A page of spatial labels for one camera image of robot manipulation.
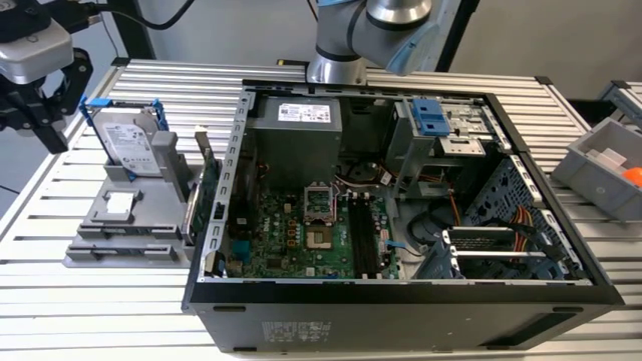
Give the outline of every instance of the slotted metal table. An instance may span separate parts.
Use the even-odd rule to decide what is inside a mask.
[[[304,81],[297,66],[241,67],[133,60],[114,66],[93,96],[162,99],[179,150],[201,161],[195,125],[209,127],[225,154],[243,78]],[[537,163],[550,173],[568,144],[589,129],[552,85],[533,77],[417,73],[401,78],[370,70],[374,86],[489,92],[500,101]],[[642,85],[636,85],[642,92]],[[71,150],[49,156],[0,221],[0,359],[213,359],[221,352],[203,325],[181,312],[187,269],[67,269],[61,264],[106,177],[106,155],[77,117]],[[627,307],[528,352],[485,359],[609,361],[642,359],[642,223],[615,222],[553,182],[558,197],[624,295]],[[474,359],[480,353],[313,353],[246,355],[263,359]],[[230,359],[239,356],[226,355]]]

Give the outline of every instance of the green circuit board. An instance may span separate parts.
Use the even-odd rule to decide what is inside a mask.
[[[304,198],[304,193],[265,193],[261,196],[257,237],[250,244],[249,262],[243,264],[242,275],[237,277],[356,278],[348,199],[338,197],[337,221],[332,227],[326,227],[305,224]],[[372,202],[370,210],[378,227],[390,233],[385,202]],[[373,242],[378,250],[380,241],[381,231],[374,229]],[[381,270],[382,278],[398,278],[394,250],[388,254],[390,265]]]

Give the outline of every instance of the orange object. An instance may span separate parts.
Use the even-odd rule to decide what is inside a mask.
[[[629,179],[637,186],[642,187],[642,168],[632,168],[624,171],[623,177]]]

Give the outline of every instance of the gray plastic bin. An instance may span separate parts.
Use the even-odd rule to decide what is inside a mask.
[[[619,220],[642,220],[642,189],[623,176],[642,167],[642,135],[608,118],[568,149],[553,177]]]

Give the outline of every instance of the power supply label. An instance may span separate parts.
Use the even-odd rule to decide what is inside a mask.
[[[107,143],[123,167],[137,175],[159,175],[161,168],[145,130],[135,124],[121,123],[106,123],[103,128],[107,133]]]
[[[330,123],[330,105],[282,104],[281,122]]]
[[[267,342],[328,342],[332,322],[263,322],[263,335]]]

